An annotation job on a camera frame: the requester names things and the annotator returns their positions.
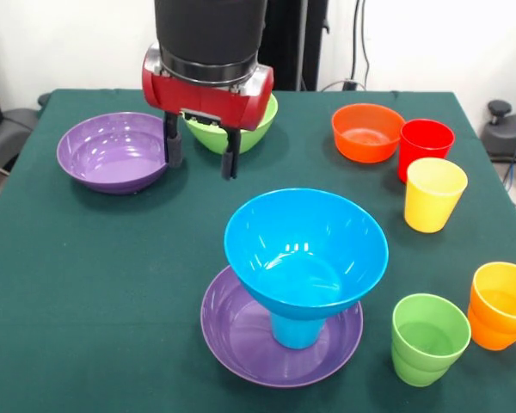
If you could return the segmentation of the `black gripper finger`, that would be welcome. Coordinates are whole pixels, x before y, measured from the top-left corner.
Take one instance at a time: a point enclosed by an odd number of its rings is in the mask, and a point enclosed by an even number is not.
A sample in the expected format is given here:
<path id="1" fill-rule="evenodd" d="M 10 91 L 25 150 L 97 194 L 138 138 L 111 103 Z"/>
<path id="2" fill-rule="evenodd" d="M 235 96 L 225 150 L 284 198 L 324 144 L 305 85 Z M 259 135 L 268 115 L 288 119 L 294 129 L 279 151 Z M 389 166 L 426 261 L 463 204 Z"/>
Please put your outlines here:
<path id="1" fill-rule="evenodd" d="M 227 132 L 227 146 L 222 156 L 222 177 L 229 181 L 237 177 L 238 157 L 241 144 L 239 129 L 225 128 Z"/>
<path id="2" fill-rule="evenodd" d="M 182 164 L 181 135 L 178 132 L 177 122 L 177 114 L 164 113 L 163 137 L 165 162 L 170 168 L 179 168 Z"/>

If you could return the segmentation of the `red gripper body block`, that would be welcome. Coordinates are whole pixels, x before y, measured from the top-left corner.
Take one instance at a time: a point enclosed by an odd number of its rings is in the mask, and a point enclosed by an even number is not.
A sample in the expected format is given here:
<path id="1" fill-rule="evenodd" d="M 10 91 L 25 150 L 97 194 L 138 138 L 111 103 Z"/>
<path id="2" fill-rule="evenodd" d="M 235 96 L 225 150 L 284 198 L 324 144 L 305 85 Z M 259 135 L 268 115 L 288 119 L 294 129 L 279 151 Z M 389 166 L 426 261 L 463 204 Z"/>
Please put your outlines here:
<path id="1" fill-rule="evenodd" d="M 149 47 L 142 68 L 144 98 L 152 107 L 249 131 L 254 131 L 261 123 L 272 93 L 273 80 L 271 67 L 257 65 L 248 79 L 234 85 L 190 83 L 166 70 L 157 43 Z"/>

